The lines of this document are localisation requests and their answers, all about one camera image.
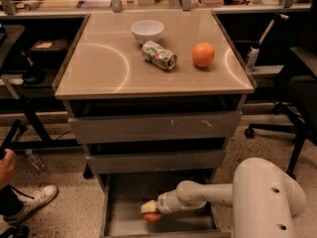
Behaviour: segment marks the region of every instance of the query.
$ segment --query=hand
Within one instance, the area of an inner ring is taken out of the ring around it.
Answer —
[[[0,160],[0,189],[10,183],[16,174],[17,156],[10,150],[5,150],[5,156]]]

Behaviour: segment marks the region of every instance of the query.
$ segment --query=terrazzo floor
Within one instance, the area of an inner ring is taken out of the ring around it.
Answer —
[[[46,119],[46,128],[52,137],[58,137],[70,128],[55,118]],[[0,117],[0,139],[9,131],[14,117]],[[283,170],[292,151],[292,136],[288,134],[258,131],[253,140],[246,139],[244,130],[251,122],[287,123],[283,115],[244,115],[236,134],[230,139],[224,163],[218,169],[214,182],[232,182],[237,165],[249,157],[267,159]],[[73,137],[71,133],[63,138]],[[30,128],[19,140],[34,139]],[[49,149],[38,151],[47,163],[44,172],[34,171],[23,153],[18,153],[18,173],[11,185],[32,194],[40,186],[54,183],[59,188],[56,199],[40,209],[23,224],[29,226],[29,237],[45,238],[97,238],[100,235],[103,191],[97,178],[83,178],[84,152],[81,148]],[[293,220],[297,238],[316,237],[317,233],[317,148],[306,142],[295,169],[297,181],[306,192],[308,205],[305,212]],[[217,220],[224,231],[233,231],[232,209],[216,206]],[[0,233],[8,225],[0,219]]]

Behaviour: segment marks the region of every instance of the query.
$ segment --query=floor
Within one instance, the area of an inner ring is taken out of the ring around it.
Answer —
[[[53,138],[63,133],[63,138],[73,137],[65,121],[65,114],[55,117],[43,114],[46,128]],[[15,116],[0,117],[0,139],[9,130]],[[244,130],[251,122],[287,123],[283,115],[244,115],[236,134],[230,139],[224,163],[218,169],[215,182],[232,182],[237,165],[249,157],[267,159],[283,170],[292,151],[292,137],[286,134],[258,131],[253,140],[246,139]],[[34,139],[30,128],[19,140]],[[18,173],[12,185],[25,193],[32,193],[39,186],[55,183],[59,188],[57,198],[48,206],[34,213],[24,222],[30,227],[29,237],[46,238],[97,238],[100,234],[103,191],[96,178],[83,178],[85,157],[81,148],[38,151],[47,163],[45,171],[38,173],[27,163],[23,153],[18,153]],[[293,220],[297,238],[315,237],[317,233],[317,158],[316,147],[306,142],[296,166],[297,181],[306,192],[308,205],[305,212]],[[232,209],[216,206],[218,224],[222,230],[233,230]],[[0,233],[7,224],[0,219]]]

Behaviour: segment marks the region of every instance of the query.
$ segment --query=shoelace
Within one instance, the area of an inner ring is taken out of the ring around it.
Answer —
[[[25,197],[28,197],[30,199],[35,199],[34,197],[30,196],[30,195],[26,195],[23,192],[20,192],[17,188],[14,188],[12,185],[9,185],[14,191],[18,192],[19,194],[22,194]]]

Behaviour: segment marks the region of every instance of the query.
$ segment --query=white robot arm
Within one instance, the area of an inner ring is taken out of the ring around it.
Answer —
[[[293,238],[292,217],[306,206],[301,186],[273,163],[250,158],[239,164],[233,183],[182,181],[175,190],[152,201],[152,210],[171,214],[198,209],[206,202],[232,206],[236,238]],[[142,212],[149,209],[142,206]]]

